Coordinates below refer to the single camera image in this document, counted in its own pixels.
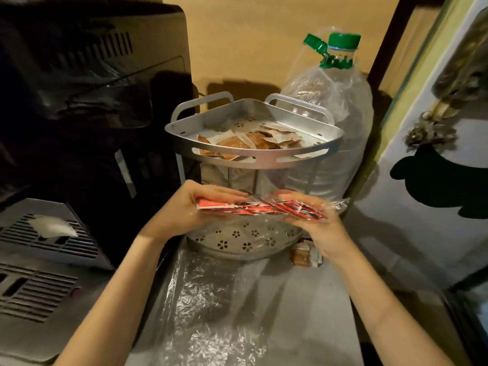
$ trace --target forearm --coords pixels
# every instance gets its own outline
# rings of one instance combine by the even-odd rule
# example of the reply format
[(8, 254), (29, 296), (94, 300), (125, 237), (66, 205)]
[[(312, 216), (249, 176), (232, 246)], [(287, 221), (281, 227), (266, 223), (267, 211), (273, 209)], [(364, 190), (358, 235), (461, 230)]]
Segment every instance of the forearm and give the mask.
[(137, 236), (56, 366), (122, 366), (128, 357), (165, 241)]
[(332, 259), (385, 366), (452, 366), (356, 246)]

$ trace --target hand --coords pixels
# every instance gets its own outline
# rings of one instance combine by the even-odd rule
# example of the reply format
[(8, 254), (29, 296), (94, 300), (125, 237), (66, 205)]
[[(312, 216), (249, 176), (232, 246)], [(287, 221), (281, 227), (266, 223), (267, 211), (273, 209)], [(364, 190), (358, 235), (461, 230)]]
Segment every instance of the hand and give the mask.
[(290, 190), (278, 190), (274, 194), (277, 194), (283, 200), (299, 200), (322, 211), (327, 217), (328, 222), (325, 223), (304, 221), (295, 217), (287, 217), (285, 219), (286, 222), (308, 231), (315, 246), (324, 257), (330, 260), (341, 258), (351, 252), (351, 248), (356, 247), (345, 230), (336, 210), (327, 201)]
[(185, 234), (205, 223), (225, 218), (199, 211), (197, 200), (200, 198), (216, 202), (237, 203), (245, 202), (247, 194), (226, 187), (201, 185), (187, 180), (159, 212), (146, 223), (140, 235), (167, 241), (173, 236)]

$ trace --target black coffee machine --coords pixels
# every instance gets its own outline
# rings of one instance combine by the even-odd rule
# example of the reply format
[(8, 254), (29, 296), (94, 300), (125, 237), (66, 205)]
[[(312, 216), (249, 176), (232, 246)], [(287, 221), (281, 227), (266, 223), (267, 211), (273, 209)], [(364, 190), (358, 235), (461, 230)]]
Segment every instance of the black coffee machine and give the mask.
[[(0, 77), (0, 352), (44, 362), (92, 304), (83, 294), (97, 279), (80, 267), (116, 268), (180, 186), (163, 128), (194, 98), (185, 14), (129, 0), (2, 3)], [(75, 296), (84, 313), (65, 329)], [(49, 327), (65, 332), (58, 349), (9, 351)]]

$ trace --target large water bottle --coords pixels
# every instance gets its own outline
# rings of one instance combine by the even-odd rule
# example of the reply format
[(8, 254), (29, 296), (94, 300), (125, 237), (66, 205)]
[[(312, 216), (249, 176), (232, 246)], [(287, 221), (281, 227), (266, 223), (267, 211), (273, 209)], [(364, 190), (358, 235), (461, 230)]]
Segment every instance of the large water bottle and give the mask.
[[(364, 147), (373, 123), (372, 94), (369, 84), (353, 63), (360, 35), (332, 33), (328, 43), (308, 35), (305, 43), (323, 56), (319, 67), (306, 70), (292, 79), (283, 95), (327, 108), (334, 125), (344, 130), (339, 151), (317, 164), (310, 159), (287, 171), (266, 175), (278, 187), (291, 188), (327, 200), (339, 200), (347, 190), (363, 158)], [(278, 102), (280, 107), (326, 121), (316, 112)]]

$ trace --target metal handle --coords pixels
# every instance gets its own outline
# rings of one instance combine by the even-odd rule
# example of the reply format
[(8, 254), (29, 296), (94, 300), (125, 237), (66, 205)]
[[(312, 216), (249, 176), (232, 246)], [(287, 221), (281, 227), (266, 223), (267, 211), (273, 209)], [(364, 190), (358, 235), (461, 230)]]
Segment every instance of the metal handle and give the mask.
[(173, 123), (174, 121), (176, 121), (178, 119), (178, 116), (183, 110), (193, 108), (195, 106), (202, 105), (202, 104), (207, 104), (211, 101), (224, 99), (224, 98), (228, 98), (230, 102), (234, 102), (234, 96), (232, 96), (232, 94), (229, 91), (222, 91), (216, 94), (204, 96), (202, 98), (197, 98), (197, 99), (182, 102), (180, 105), (178, 105), (175, 108), (175, 110), (173, 110), (173, 114), (171, 115), (170, 122)]
[(315, 104), (312, 104), (312, 103), (309, 103), (309, 102), (306, 102), (306, 101), (303, 101), (303, 100), (298, 100), (296, 98), (291, 98), (289, 96), (285, 96), (285, 95), (282, 95), (282, 94), (271, 94), (271, 95), (269, 95), (266, 98), (265, 103), (266, 104), (269, 104), (273, 100), (285, 101), (285, 102), (288, 102), (290, 104), (293, 104), (293, 105), (296, 105), (296, 106), (301, 106), (302, 108), (305, 108), (305, 109), (312, 110), (314, 112), (318, 112), (320, 114), (323, 114), (324, 117), (326, 118), (325, 123), (330, 124), (331, 126), (334, 125), (334, 117), (332, 116), (332, 113), (329, 110), (327, 110), (326, 108), (322, 107), (322, 106), (315, 105)]

